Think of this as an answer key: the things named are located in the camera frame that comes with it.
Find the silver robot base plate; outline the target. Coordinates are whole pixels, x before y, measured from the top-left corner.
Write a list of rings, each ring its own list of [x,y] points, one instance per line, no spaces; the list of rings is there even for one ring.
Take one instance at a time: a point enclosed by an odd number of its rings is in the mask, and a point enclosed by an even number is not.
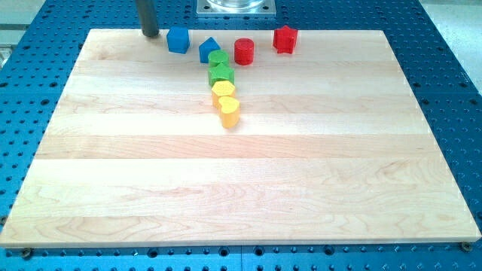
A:
[[[196,0],[199,17],[274,17],[275,0]]]

